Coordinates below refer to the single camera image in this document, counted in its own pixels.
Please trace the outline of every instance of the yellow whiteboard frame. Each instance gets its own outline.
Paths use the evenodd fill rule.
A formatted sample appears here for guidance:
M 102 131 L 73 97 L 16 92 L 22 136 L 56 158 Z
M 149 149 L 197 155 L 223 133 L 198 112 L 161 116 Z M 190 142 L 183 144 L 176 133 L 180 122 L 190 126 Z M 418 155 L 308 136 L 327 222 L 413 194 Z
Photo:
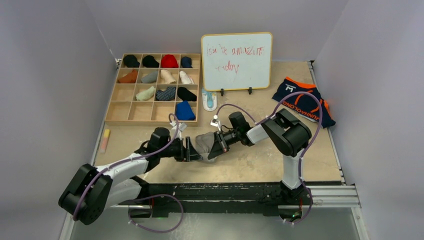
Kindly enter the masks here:
M 271 84 L 271 65 L 273 61 L 273 41 L 274 36 L 269 31 L 261 31 L 261 32 L 242 32 L 242 33 L 218 33 L 218 34 L 205 34 L 200 39 L 200 47 L 201 47 L 201 70 L 204 73 L 205 72 L 205 65 L 204 65 L 204 59 L 203 59 L 203 38 L 209 37 L 209 36 L 225 36 L 225 35 L 251 35 L 251 34 L 269 34 L 271 35 L 271 53 L 269 55 L 269 79 L 268 79 L 268 86 L 266 87 L 253 87 L 252 89 L 267 89 L 270 87 Z M 203 77 L 203 87 L 205 87 L 205 77 Z M 235 88 L 235 89 L 224 89 L 224 91 L 239 91 L 239 90 L 248 90 L 249 88 Z M 206 89 L 206 91 L 221 91 L 221 89 Z

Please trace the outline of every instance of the slipper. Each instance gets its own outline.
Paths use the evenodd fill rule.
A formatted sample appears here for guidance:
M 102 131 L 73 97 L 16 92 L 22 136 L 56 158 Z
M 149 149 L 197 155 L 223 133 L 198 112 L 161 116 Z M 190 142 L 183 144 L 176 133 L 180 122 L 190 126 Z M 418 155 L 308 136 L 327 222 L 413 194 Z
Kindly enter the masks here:
M 203 100 L 203 108 L 206 111 L 213 111 L 217 109 L 217 92 L 206 91 L 203 87 L 201 89 L 201 98 Z

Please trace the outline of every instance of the compartment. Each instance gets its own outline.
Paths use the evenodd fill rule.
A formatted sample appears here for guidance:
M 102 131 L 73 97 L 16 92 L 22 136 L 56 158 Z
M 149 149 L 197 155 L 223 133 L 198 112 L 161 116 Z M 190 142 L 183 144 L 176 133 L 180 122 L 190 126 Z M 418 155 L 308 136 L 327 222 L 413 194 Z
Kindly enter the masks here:
M 146 122 L 152 116 L 153 102 L 133 101 L 129 110 L 128 120 Z
M 181 58 L 183 57 L 189 57 L 191 58 L 191 66 L 193 67 L 193 69 L 199 69 L 200 68 L 200 54 L 181 54 Z M 181 66 L 181 59 L 179 60 L 179 66 L 182 69 L 183 67 Z
M 174 99 L 172 99 L 172 100 L 170 100 L 170 101 L 160 101 L 160 100 L 157 100 L 156 99 L 156 94 L 157 94 L 157 92 L 158 92 L 158 90 L 162 90 L 162 91 L 165 91 L 166 89 L 167 89 L 167 87 L 175 87 L 175 96 L 174 96 Z M 175 99 L 176 99 L 176 97 L 177 97 L 177 85 L 176 84 L 161 84 L 161 85 L 156 85 L 156 91 L 154 92 L 154 101 L 155 102 L 175 102 Z
M 158 71 L 157 78 L 156 78 L 155 82 L 152 82 L 152 83 L 143 83 L 142 82 L 142 78 L 144 78 L 145 76 L 147 76 L 147 75 L 149 75 L 149 74 L 151 74 L 155 71 Z M 160 75 L 159 68 L 146 68 L 146 67 L 140 68 L 138 70 L 137 83 L 138 84 L 156 84 L 156 82 L 158 81 L 158 78 L 160 78 L 159 75 Z
M 113 88 L 112 101 L 131 101 L 135 84 L 116 84 Z
M 143 56 L 143 54 L 140 54 L 140 53 L 126 53 L 122 57 L 122 64 L 120 65 L 121 68 L 128 68 L 124 64 L 124 58 L 125 58 L 125 56 L 128 56 L 128 55 L 134 55 L 137 58 L 137 61 L 140 63 L 140 66 L 142 65 L 142 56 Z
M 148 56 L 148 55 L 152 55 L 153 57 L 154 57 L 154 59 L 156 60 L 156 62 L 158 62 L 159 63 L 159 66 L 161 65 L 161 56 L 162 56 L 162 54 L 149 54 L 149 53 L 144 53 L 143 54 L 143 56 L 142 56 L 142 58 L 141 58 L 141 60 L 143 60 L 143 58 L 145 57 L 145 56 Z M 152 68 L 152 69 L 157 69 L 157 67 L 145 67 L 145 66 L 143 66 L 143 63 L 140 61 L 140 68 Z
M 179 102 L 177 102 L 175 104 L 175 109 L 174 109 L 174 113 L 177 113 L 177 104 Z M 194 120 L 182 120 L 181 122 L 197 122 L 198 121 L 198 104 L 195 101 L 189 101 L 188 104 L 190 105 L 191 110 L 193 111 L 194 115 L 196 116 L 196 119 Z
M 132 94 L 131 100 L 134 101 L 134 102 L 139 102 L 139 103 L 152 102 L 155 99 L 155 94 L 153 94 L 153 96 L 150 99 L 146 100 L 146 101 L 139 101 L 136 98 L 136 95 L 138 93 L 143 92 L 143 91 L 149 89 L 150 87 L 154 87 L 155 88 L 154 93 L 156 93 L 156 84 L 136 84 L 135 85 L 135 89 L 134 89 L 133 94 Z
M 178 71 L 178 84 L 183 84 L 180 77 L 180 71 L 184 71 L 191 79 L 193 79 L 194 84 L 199 84 L 200 71 L 199 69 L 193 68 L 180 68 Z
M 169 114 L 175 112 L 175 102 L 153 102 L 153 110 L 151 112 L 151 120 L 157 122 L 168 122 Z
M 176 59 L 176 63 L 178 64 L 178 67 L 180 67 L 180 65 L 181 65 L 181 54 L 172 54 L 172 53 L 168 53 L 168 54 L 162 54 L 162 56 L 161 56 L 161 58 L 164 58 L 164 56 L 165 55 L 172 55 L 172 56 L 174 56 L 175 57 L 175 59 Z
M 119 71 L 118 71 L 118 75 L 116 76 L 116 83 L 117 84 L 135 84 L 135 82 L 134 83 L 120 83 L 120 82 L 118 82 L 118 79 L 125 77 L 126 75 L 131 73 L 133 70 L 137 71 L 137 76 L 138 76 L 138 72 L 139 72 L 138 68 L 120 68 Z
M 167 83 L 165 79 L 162 78 L 161 70 L 168 70 L 171 73 L 172 77 L 175 79 L 175 84 L 177 84 L 180 78 L 178 68 L 161 68 L 159 70 L 159 76 L 157 77 L 157 84 L 170 84 L 170 83 Z
M 130 112 L 130 101 L 111 101 L 107 109 L 106 121 L 125 121 Z
M 194 95 L 196 95 L 197 101 L 199 101 L 199 89 L 198 89 L 198 87 L 199 86 L 197 84 L 178 84 L 178 88 L 176 90 L 176 92 L 177 92 L 176 101 L 179 102 L 179 103 L 183 101 L 180 97 L 178 97 L 178 89 L 179 88 L 186 88 L 187 90 L 192 92 Z

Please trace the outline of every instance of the table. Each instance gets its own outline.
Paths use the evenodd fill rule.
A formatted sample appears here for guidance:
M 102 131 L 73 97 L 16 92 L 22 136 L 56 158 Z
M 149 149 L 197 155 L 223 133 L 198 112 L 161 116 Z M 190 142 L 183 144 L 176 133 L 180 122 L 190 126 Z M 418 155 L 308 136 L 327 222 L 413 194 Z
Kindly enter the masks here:
M 271 66 L 271 83 L 266 89 L 254 89 L 252 95 L 247 90 L 227 91 L 224 96 L 219 93 L 218 106 L 224 103 L 238 105 L 249 112 L 256 121 L 269 115 L 277 102 L 271 97 L 278 86 L 288 76 L 295 81 L 312 84 L 313 80 L 306 62 L 273 62 Z M 200 102 L 197 127 L 187 127 L 184 136 L 190 136 L 195 144 L 197 135 L 215 132 L 216 127 L 210 125 L 215 111 L 203 109 Z M 221 124 L 230 126 L 228 115 L 238 109 L 225 106 L 219 113 Z M 301 117 L 292 111 L 312 134 L 318 124 Z M 110 137 L 105 153 L 98 153 L 96 166 L 115 162 L 129 156 L 150 138 L 156 126 L 119 126 L 107 124 Z M 270 139 L 247 147 L 237 143 L 231 150 L 216 159 L 214 163 L 176 162 L 173 158 L 162 158 L 160 164 L 150 172 L 140 175 L 149 183 L 226 183 L 226 182 L 278 182 L 283 176 L 283 157 Z M 316 141 L 304 157 L 303 175 L 306 181 L 340 181 L 341 176 L 336 155 L 327 129 L 321 129 Z

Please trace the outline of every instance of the wooden box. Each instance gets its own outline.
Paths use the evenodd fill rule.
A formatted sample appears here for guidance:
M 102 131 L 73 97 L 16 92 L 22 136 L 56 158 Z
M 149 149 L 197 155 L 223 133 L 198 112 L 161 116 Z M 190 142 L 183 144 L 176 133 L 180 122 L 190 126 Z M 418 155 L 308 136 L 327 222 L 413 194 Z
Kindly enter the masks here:
M 158 101 L 156 100 L 156 91 L 165 90 L 167 87 L 184 87 L 187 88 L 190 92 L 194 93 L 197 96 L 197 101 L 190 101 L 189 105 L 193 113 L 196 116 L 195 120 L 190 121 L 181 121 L 186 123 L 189 126 L 197 126 L 198 124 L 198 113 L 202 100 L 202 96 L 199 95 L 199 81 L 200 81 L 200 54 L 175 54 L 169 53 L 175 56 L 176 61 L 178 62 L 178 68 L 162 68 L 159 65 L 158 68 L 148 68 L 144 67 L 142 64 L 143 57 L 147 55 L 152 55 L 158 63 L 161 63 L 161 59 L 168 53 L 126 53 L 123 55 L 124 58 L 126 55 L 134 55 L 138 62 L 140 62 L 140 67 L 131 68 L 127 67 L 122 63 L 118 70 L 116 76 L 115 85 L 113 87 L 112 96 L 109 102 L 107 109 L 107 114 L 105 122 L 109 125 L 140 125 L 140 126 L 167 126 L 169 124 L 168 115 L 170 113 L 175 114 L 176 105 L 182 100 L 175 93 L 175 99 L 171 101 Z M 182 68 L 181 67 L 181 58 L 189 57 L 191 58 L 191 66 L 193 68 Z M 124 77 L 125 75 L 131 73 L 133 70 L 138 71 L 137 80 L 135 83 L 119 83 L 118 79 Z M 172 76 L 175 78 L 175 84 L 166 84 L 161 78 L 161 70 L 166 69 L 171 72 Z M 158 71 L 156 82 L 153 83 L 142 83 L 141 79 L 148 75 L 151 72 Z M 180 78 L 180 71 L 184 71 L 189 77 L 193 79 L 194 84 L 183 84 Z M 136 99 L 136 94 L 141 91 L 147 90 L 150 87 L 155 87 L 155 93 L 152 98 L 147 101 L 138 101 Z

